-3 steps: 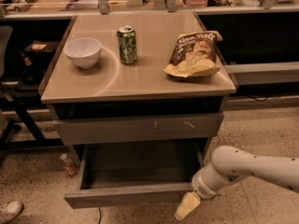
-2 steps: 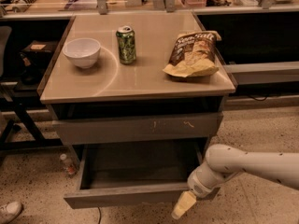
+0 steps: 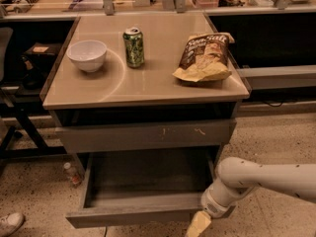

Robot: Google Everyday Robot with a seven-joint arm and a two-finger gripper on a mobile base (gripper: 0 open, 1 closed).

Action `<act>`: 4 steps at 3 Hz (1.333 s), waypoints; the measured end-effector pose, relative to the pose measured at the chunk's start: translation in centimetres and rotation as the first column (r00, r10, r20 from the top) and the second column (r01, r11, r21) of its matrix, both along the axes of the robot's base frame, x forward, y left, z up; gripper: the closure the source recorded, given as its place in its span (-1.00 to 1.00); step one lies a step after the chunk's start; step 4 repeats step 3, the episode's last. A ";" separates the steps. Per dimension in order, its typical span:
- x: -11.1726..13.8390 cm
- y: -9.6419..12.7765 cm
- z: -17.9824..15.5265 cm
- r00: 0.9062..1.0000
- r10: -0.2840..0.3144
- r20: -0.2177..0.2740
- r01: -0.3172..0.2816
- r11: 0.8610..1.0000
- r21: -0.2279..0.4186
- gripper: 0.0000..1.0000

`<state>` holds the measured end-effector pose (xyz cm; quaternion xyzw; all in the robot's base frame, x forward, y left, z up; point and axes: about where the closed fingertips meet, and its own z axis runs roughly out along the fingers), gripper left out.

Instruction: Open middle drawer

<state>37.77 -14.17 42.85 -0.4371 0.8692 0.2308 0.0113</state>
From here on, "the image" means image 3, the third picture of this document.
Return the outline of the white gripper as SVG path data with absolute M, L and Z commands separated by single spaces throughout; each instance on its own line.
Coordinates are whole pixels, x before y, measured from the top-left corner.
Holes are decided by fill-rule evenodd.
M 220 218 L 228 211 L 228 207 L 217 203 L 208 192 L 202 194 L 200 202 L 204 211 L 198 211 L 194 215 L 185 237 L 200 237 L 210 225 L 211 217 Z

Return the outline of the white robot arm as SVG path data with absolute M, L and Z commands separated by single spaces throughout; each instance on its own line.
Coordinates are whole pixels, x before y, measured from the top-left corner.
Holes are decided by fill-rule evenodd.
M 200 237 L 212 218 L 222 217 L 232 204 L 254 188 L 264 188 L 310 202 L 316 201 L 316 165 L 263 165 L 228 157 L 217 166 L 213 183 L 203 192 L 185 237 Z

